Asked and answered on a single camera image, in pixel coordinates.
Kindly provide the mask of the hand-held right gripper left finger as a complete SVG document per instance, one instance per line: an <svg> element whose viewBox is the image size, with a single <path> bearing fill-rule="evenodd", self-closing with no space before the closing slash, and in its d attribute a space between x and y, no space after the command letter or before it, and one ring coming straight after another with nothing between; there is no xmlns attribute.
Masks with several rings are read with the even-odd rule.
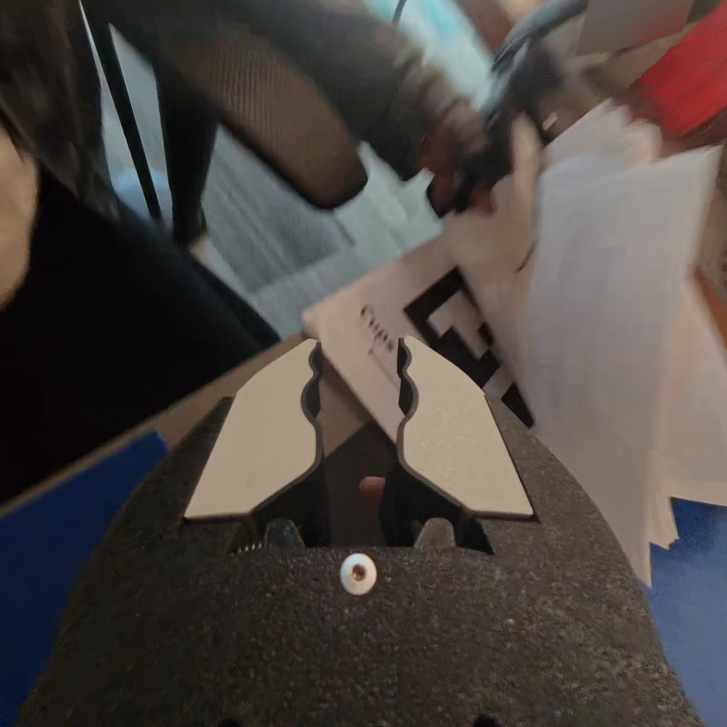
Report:
<svg viewBox="0 0 727 727"><path fill-rule="evenodd" d="M321 343L306 339L254 374L228 414L184 513L187 521L253 515L315 472L323 442Z"/></svg>

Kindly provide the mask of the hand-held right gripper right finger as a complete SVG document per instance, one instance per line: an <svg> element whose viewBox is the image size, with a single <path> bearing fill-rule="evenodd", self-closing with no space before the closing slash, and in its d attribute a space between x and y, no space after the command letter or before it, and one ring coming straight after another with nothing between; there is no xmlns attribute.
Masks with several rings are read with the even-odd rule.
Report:
<svg viewBox="0 0 727 727"><path fill-rule="evenodd" d="M405 471L477 517L535 515L484 391L413 336L399 340L397 452Z"/></svg>

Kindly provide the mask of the stack of white printed papers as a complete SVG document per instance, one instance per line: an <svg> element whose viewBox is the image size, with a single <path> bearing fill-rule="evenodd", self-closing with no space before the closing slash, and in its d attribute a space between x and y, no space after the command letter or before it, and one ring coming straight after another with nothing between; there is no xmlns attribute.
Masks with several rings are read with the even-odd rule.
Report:
<svg viewBox="0 0 727 727"><path fill-rule="evenodd" d="M606 102L545 150L525 119L496 211L451 216L438 236L303 313L334 368L391 439L395 343L424 339L404 313L447 274L464 300L438 338L485 323L544 445L592 497L637 577L677 540L674 498L725 505L725 349L693 282L722 221L721 149L660 154L659 130Z"/></svg>

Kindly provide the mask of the blue desk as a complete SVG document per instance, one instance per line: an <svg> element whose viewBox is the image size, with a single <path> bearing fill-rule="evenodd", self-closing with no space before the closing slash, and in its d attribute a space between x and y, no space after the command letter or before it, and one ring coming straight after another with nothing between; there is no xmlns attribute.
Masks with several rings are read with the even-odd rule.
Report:
<svg viewBox="0 0 727 727"><path fill-rule="evenodd" d="M645 590L504 406L537 517L486 521L484 552L370 548L373 424L325 464L341 548L184 523L218 401L299 341L172 410L204 418L165 459L144 437L2 518L2 725L725 725L725 508L673 503Z"/></svg>

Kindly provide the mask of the person's left hand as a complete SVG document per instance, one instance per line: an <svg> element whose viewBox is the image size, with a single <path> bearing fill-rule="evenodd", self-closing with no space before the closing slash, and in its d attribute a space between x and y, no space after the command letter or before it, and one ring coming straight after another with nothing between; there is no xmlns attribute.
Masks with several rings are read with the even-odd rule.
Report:
<svg viewBox="0 0 727 727"><path fill-rule="evenodd" d="M437 217L463 209L482 213L494 210L491 187L470 187L464 200L466 167L487 146L487 130L467 100L458 100L425 136L420 147L420 167L431 173L427 199Z"/></svg>

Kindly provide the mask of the red object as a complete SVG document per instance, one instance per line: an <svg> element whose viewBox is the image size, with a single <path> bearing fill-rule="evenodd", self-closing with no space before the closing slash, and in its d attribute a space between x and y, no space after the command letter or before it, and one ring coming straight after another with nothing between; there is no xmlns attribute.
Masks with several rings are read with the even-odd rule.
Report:
<svg viewBox="0 0 727 727"><path fill-rule="evenodd" d="M720 2L635 82L646 117L669 140L725 122L726 2Z"/></svg>

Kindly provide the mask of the black office chair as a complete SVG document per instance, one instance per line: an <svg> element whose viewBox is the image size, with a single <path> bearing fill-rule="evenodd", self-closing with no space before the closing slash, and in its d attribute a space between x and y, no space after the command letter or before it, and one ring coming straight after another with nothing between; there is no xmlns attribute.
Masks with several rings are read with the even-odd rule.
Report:
<svg viewBox="0 0 727 727"><path fill-rule="evenodd" d="M28 272L1 316L2 502L280 341L117 202L109 223L41 174Z"/></svg>

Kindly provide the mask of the beige shirt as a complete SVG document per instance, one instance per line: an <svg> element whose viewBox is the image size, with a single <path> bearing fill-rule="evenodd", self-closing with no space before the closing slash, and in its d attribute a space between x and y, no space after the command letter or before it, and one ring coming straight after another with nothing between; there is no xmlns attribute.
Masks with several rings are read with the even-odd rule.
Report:
<svg viewBox="0 0 727 727"><path fill-rule="evenodd" d="M39 170L1 129L1 311L28 275L39 200Z"/></svg>

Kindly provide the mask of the black metal pole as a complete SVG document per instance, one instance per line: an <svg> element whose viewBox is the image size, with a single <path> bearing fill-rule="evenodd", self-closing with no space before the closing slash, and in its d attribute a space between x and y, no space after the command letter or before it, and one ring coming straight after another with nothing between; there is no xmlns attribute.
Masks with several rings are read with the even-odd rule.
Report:
<svg viewBox="0 0 727 727"><path fill-rule="evenodd" d="M132 102L123 76L119 54L115 48L111 27L103 20L99 20L93 8L87 5L86 2L79 2L79 4L81 5L84 19L88 25L89 36L93 39L95 49L99 56L100 66L108 84L115 111L119 117L123 136L132 157L134 170L140 183L148 213L150 214L151 220L158 227L161 227L163 221L159 198L134 116Z"/></svg>

